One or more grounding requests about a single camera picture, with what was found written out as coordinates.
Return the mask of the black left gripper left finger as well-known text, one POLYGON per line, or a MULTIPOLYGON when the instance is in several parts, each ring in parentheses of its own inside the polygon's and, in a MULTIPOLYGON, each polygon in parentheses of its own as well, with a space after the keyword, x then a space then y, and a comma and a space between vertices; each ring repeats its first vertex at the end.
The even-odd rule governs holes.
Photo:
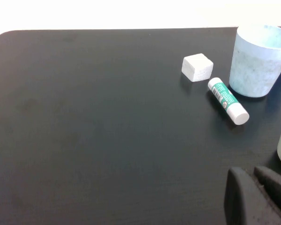
POLYGON ((254 173, 239 167, 228 171, 224 211, 228 225, 281 225, 254 173))

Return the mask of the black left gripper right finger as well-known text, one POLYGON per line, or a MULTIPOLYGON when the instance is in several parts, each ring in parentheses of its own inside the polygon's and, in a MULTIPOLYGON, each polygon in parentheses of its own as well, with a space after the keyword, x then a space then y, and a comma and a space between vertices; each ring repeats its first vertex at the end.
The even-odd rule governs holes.
POLYGON ((281 175, 265 166, 256 166, 254 176, 269 204, 281 218, 281 175))

